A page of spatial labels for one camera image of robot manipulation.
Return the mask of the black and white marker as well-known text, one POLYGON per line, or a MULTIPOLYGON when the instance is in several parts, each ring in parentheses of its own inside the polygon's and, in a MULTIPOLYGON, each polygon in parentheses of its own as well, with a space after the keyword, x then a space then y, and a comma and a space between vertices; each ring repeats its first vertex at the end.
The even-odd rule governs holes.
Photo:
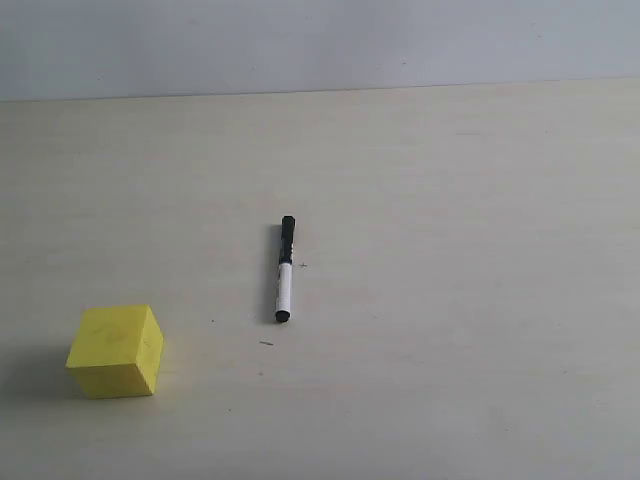
POLYGON ((275 319, 278 323, 286 323, 291 318, 295 224, 296 221, 293 216, 284 216, 282 218, 275 311, 275 319))

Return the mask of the yellow foam cube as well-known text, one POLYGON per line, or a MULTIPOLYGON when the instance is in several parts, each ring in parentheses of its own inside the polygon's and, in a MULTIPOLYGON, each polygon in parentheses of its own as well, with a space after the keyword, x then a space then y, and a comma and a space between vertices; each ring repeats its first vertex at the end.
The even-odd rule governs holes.
POLYGON ((90 399, 151 396, 164 336, 147 304, 90 308, 65 368, 90 399))

